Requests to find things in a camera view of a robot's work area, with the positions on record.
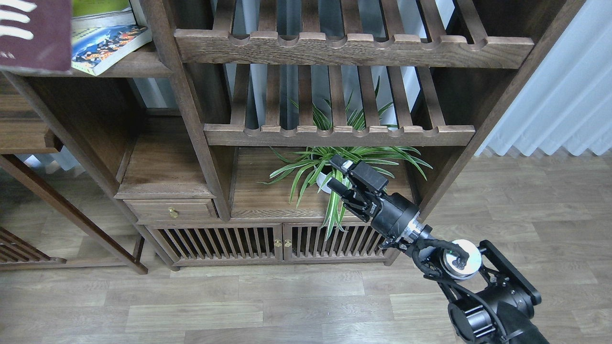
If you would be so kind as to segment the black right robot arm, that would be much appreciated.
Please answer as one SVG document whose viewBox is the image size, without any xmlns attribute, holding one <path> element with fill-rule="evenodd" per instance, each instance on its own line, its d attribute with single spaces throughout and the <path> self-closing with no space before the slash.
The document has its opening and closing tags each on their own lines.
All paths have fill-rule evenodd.
<svg viewBox="0 0 612 344">
<path fill-rule="evenodd" d="M 439 285 L 450 321 L 464 342 L 546 344 L 531 322 L 542 301 L 540 292 L 494 244 L 437 239 L 419 221 L 419 207 L 399 193 L 387 194 L 388 180 L 365 161 L 334 155 L 330 163 L 350 182 L 346 187 L 332 179 L 330 189 L 346 209 L 382 235 L 380 248 L 404 252 L 425 279 Z"/>
</svg>

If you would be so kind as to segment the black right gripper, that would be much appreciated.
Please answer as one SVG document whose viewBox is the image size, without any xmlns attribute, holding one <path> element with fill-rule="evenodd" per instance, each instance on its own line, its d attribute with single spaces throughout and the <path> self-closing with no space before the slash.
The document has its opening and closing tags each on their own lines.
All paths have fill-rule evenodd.
<svg viewBox="0 0 612 344">
<path fill-rule="evenodd" d="M 331 178 L 327 186 L 337 193 L 344 202 L 344 207 L 357 218 L 367 223 L 385 239 L 394 242 L 414 242 L 421 233 L 421 224 L 417 221 L 419 207 L 399 193 L 385 193 L 388 179 L 373 167 L 359 161 L 344 159 L 335 154 L 330 165 L 340 170 L 349 185 Z"/>
</svg>

